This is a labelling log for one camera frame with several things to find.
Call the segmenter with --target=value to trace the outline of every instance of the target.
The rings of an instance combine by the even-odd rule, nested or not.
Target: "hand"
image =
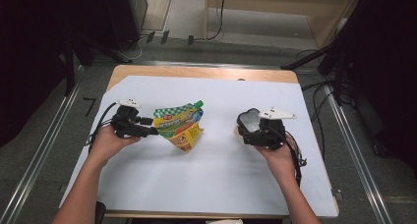
[[[98,131],[88,159],[95,164],[104,166],[108,159],[117,154],[125,146],[138,142],[141,138],[118,138],[112,126],[106,126]]]
[[[287,135],[286,140],[297,151],[293,137]],[[277,150],[270,150],[263,146],[255,146],[255,149],[266,159],[270,172],[279,183],[287,179],[295,179],[294,162],[286,144]]]

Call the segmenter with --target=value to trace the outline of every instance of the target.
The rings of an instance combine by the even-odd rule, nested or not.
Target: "white tabletop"
[[[202,100],[205,105],[200,125],[205,130],[189,153],[162,137],[149,136],[110,159],[101,173],[98,191],[98,200],[105,203],[108,212],[287,216],[285,200],[265,160],[233,135],[240,113],[275,106],[297,116],[283,120],[283,124],[308,161],[301,169],[301,189],[307,201],[320,217],[338,215],[300,85],[130,76],[103,95],[91,131],[112,102],[125,98],[143,104],[142,117],[152,117],[156,108]],[[106,119],[116,110],[114,106]],[[63,200],[87,154],[85,148]]]

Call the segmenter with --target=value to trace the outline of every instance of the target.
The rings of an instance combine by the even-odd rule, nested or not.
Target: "person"
[[[73,188],[68,193],[52,223],[94,223],[101,169],[107,164],[108,159],[117,154],[123,147],[139,140],[140,138],[136,137],[120,139],[111,126],[101,128]]]
[[[108,159],[123,147],[139,140],[140,138],[135,137],[120,139],[114,134],[111,126],[101,128],[73,188],[52,224],[94,223],[98,181],[102,168]],[[295,146],[292,137],[287,136],[287,140]],[[277,150],[269,150],[262,146],[255,146],[255,149],[266,159],[270,172],[281,187],[292,223],[320,223],[297,185],[295,167],[288,146],[282,146]]]
[[[296,143],[293,137],[287,135],[286,140],[295,149]],[[265,158],[270,172],[278,182],[292,223],[321,223],[298,187],[289,147],[284,145],[277,150],[270,150],[263,146],[255,146],[255,149]]]

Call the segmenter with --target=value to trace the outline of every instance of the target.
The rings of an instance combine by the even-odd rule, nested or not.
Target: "yellow snack bag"
[[[203,132],[199,122],[203,116],[202,101],[175,108],[156,109],[153,123],[159,134],[183,151],[190,151]]]

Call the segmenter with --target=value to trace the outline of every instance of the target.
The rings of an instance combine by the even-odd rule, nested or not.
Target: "wrist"
[[[101,171],[101,169],[105,166],[106,162],[99,161],[92,156],[88,156],[84,164],[91,170]]]
[[[295,179],[295,175],[287,175],[287,176],[279,176],[276,177],[276,181],[278,182],[280,187],[292,187],[298,186],[297,180]]]

